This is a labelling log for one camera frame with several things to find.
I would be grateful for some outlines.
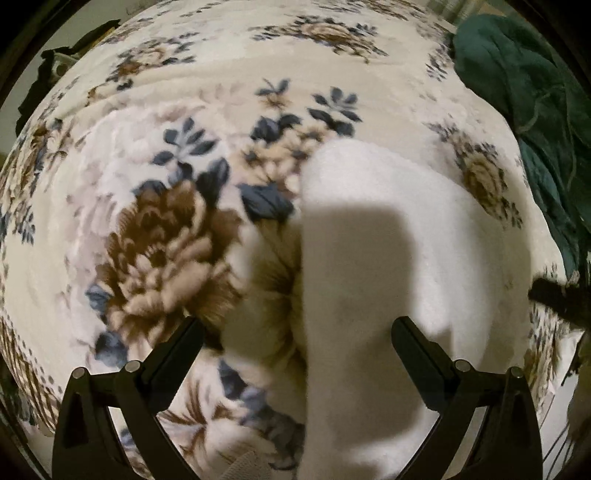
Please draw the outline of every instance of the dark green blanket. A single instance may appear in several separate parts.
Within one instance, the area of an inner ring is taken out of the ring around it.
[[[461,80],[513,130],[534,200],[570,276],[586,264],[591,238],[591,100],[525,22],[470,17],[453,47]]]

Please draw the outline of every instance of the beige flower pattern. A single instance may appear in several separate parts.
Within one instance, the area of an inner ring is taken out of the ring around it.
[[[331,47],[337,54],[346,53],[362,57],[365,63],[369,63],[372,57],[388,55],[375,45],[373,38],[376,36],[375,27],[361,24],[349,27],[332,18],[299,16],[297,20],[287,25],[268,25],[255,27],[252,30],[259,32],[253,36],[254,40],[269,40],[282,36],[308,38],[318,44]]]
[[[97,285],[110,297],[108,326],[126,343],[143,336],[154,346],[192,315],[217,335],[241,297],[224,258],[240,224],[232,210],[208,209],[188,180],[141,192],[106,240],[108,262],[96,267]]]
[[[494,145],[474,142],[455,125],[430,124],[429,128],[439,135],[441,141],[453,147],[456,164],[462,172],[462,183],[482,208],[501,221],[504,228],[522,228],[523,219],[515,202],[507,198],[505,172],[498,166],[499,153]]]

